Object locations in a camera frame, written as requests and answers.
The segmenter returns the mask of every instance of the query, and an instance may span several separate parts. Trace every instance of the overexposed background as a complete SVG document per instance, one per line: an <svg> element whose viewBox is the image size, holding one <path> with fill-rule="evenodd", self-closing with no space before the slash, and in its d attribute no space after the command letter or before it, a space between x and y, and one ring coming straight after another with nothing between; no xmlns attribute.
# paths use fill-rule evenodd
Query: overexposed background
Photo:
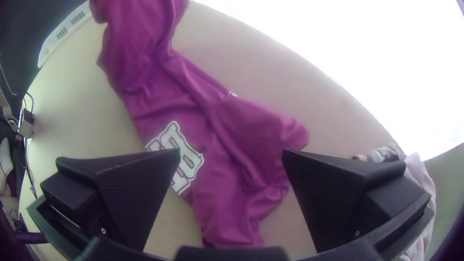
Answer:
<svg viewBox="0 0 464 261"><path fill-rule="evenodd" d="M463 142L464 16L456 0L196 1L319 67L405 153L426 160Z"/></svg>

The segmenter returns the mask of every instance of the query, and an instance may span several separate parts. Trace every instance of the wire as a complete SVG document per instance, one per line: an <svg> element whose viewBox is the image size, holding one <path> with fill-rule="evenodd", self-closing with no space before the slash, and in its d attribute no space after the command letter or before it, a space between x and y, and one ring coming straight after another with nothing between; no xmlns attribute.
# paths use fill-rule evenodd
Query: wire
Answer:
<svg viewBox="0 0 464 261"><path fill-rule="evenodd" d="M19 164L21 164L21 167L24 168L24 171L28 174L28 178L29 178L29 182L30 182L30 191L32 192L32 194L34 195L35 199L37 199L37 193L35 191L35 187L34 187L34 181L32 180L32 176L30 174L30 169L29 169L29 158L28 158L28 152L27 152L27 145L28 145L28 142L25 138L23 138L21 140L21 142L24 141L24 160L25 160L25 164L23 165L23 162L21 161L21 147L19 149Z"/></svg>
<svg viewBox="0 0 464 261"><path fill-rule="evenodd" d="M3 79L5 80L6 86L7 86L8 89L10 90L11 95L13 95L13 96L18 95L17 92L12 92L12 91L11 91L10 85L8 84L8 81L6 80L5 73L3 72L3 68L1 67L1 62L0 62L0 71L1 71L1 75L3 75Z"/></svg>
<svg viewBox="0 0 464 261"><path fill-rule="evenodd" d="M26 95L28 95L30 100L32 101L32 105L31 105L31 108L30 108L30 113L32 113L34 111L34 98L28 92L26 92Z"/></svg>

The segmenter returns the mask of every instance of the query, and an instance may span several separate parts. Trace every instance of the hoodie sleeve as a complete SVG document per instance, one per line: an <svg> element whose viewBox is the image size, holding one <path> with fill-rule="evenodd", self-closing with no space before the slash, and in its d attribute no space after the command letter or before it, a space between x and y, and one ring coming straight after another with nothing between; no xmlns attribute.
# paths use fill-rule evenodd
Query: hoodie sleeve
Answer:
<svg viewBox="0 0 464 261"><path fill-rule="evenodd" d="M97 23L107 23L99 66L118 94L137 88L156 51L171 44L187 0L90 0Z"/></svg>

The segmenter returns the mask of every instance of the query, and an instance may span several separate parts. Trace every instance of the beige table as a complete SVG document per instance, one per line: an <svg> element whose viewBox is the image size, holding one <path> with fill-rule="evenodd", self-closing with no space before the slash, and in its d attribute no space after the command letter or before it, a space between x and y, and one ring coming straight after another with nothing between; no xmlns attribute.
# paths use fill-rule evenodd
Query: beige table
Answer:
<svg viewBox="0 0 464 261"><path fill-rule="evenodd" d="M123 103L95 64L104 28L93 20L84 24L30 86L38 126L27 154L39 195L39 184L57 171L56 157L143 151ZM368 111L311 63L206 6L190 3L174 47L230 91L300 119L311 129L305 151L347 157L393 141ZM29 186L24 179L20 211L28 228L37 231L25 211L34 201ZM262 222L261 232L266 246L282 246L292 259L315 253L292 191ZM201 246L201 234L189 206L169 190L145 252L172 258L180 245ZM63 259L49 244L34 249L44 260Z"/></svg>

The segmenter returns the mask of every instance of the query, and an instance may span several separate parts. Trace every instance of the magenta hoodie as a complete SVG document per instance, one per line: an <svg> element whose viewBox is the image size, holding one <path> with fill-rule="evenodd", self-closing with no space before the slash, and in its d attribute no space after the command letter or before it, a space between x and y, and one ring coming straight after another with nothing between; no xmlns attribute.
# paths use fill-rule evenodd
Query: magenta hoodie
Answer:
<svg viewBox="0 0 464 261"><path fill-rule="evenodd" d="M230 93L172 49L187 3L91 0L95 20L108 23L98 64L147 150L180 149L171 185L192 207L205 244L259 247L259 222L290 188L279 153L301 150L308 131Z"/></svg>

